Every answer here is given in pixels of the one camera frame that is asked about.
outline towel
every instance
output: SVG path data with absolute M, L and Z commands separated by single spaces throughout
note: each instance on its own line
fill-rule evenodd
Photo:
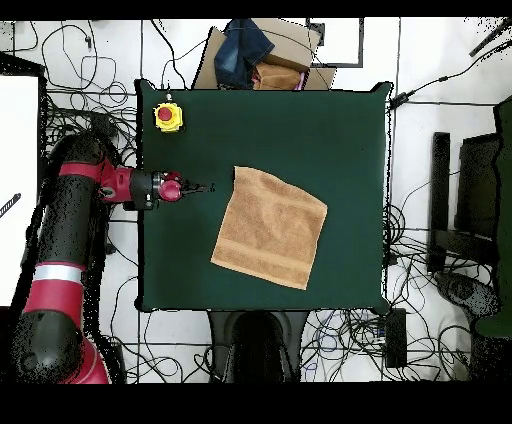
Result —
M 306 290 L 326 215 L 327 206 L 304 190 L 236 166 L 211 262 Z
M 293 90 L 300 83 L 300 73 L 283 66 L 261 62 L 253 73 L 254 90 Z

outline green tablecloth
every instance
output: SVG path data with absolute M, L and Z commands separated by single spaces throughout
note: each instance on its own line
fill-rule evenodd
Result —
M 497 315 L 481 318 L 477 331 L 487 337 L 512 338 L 512 98 L 495 106 L 496 132 L 501 137 L 501 147 L 496 158 L 498 172 L 498 205 L 496 243 L 499 262 L 496 286 L 501 303 Z
M 381 270 L 389 83 L 372 92 L 173 91 L 185 130 L 170 134 L 153 119 L 165 92 L 145 80 L 136 87 L 144 169 L 175 170 L 216 189 L 143 213 L 142 310 L 386 310 Z M 210 263 L 235 165 L 269 172 L 327 204 L 307 290 Z

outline red robot arm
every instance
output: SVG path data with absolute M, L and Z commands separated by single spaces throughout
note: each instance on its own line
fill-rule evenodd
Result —
M 76 137 L 60 165 L 38 244 L 30 293 L 13 337 L 16 379 L 45 383 L 107 383 L 95 346 L 83 335 L 84 276 L 90 211 L 97 196 L 135 210 L 208 191 L 176 172 L 114 167 L 101 143 Z

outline blue cloth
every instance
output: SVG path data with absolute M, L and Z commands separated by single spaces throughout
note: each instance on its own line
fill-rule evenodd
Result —
M 233 19 L 214 59 L 217 84 L 250 89 L 254 67 L 275 47 L 252 19 Z

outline white stripe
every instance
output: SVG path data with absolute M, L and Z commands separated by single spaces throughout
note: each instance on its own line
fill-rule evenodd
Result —
M 36 267 L 34 281 L 37 280 L 66 280 L 82 284 L 82 271 L 67 265 L 40 265 Z
M 94 350 L 94 359 L 92 361 L 92 365 L 91 365 L 91 368 L 89 369 L 89 372 L 82 379 L 80 379 L 80 381 L 76 382 L 75 384 L 81 384 L 82 381 L 85 381 L 86 379 L 88 379 L 89 376 L 94 371 L 94 367 L 96 366 L 96 361 L 98 360 L 98 351 L 94 348 L 93 348 L 93 350 Z

